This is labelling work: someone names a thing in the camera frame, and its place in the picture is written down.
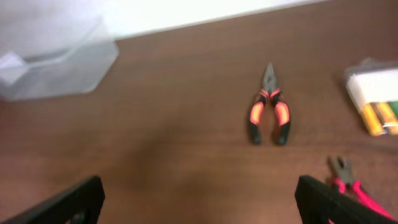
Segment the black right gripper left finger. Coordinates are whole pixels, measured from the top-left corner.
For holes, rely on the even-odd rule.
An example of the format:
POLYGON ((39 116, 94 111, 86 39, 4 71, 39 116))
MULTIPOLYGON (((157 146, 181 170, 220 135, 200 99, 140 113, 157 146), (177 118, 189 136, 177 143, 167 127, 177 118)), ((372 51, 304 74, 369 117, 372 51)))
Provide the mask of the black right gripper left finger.
POLYGON ((7 224, 96 224, 105 193, 101 178, 86 178, 64 191, 4 221, 7 224))

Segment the pack of coloured bits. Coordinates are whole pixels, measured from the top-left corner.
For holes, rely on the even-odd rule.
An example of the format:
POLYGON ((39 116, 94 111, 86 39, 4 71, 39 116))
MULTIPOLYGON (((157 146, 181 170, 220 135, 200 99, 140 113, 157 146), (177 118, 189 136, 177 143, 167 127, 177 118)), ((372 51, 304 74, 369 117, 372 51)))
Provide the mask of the pack of coloured bits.
POLYGON ((371 58, 345 70, 346 89, 372 136, 397 134, 397 62, 371 58))

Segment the clear plastic container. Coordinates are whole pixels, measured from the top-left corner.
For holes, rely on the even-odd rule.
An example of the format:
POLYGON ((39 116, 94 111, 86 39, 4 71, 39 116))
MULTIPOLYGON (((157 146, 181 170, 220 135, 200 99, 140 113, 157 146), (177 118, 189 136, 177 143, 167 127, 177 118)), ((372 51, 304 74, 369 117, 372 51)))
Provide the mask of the clear plastic container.
POLYGON ((7 29, 1 34, 1 99, 89 93, 118 55, 100 18, 7 29))

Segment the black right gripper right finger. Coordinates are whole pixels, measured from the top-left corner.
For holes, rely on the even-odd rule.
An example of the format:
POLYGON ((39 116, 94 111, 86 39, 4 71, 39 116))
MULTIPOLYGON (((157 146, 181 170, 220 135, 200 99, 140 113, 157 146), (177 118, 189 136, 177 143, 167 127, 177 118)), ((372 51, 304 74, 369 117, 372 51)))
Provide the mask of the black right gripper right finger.
POLYGON ((295 199, 303 224, 397 224, 309 175, 299 177, 295 199))

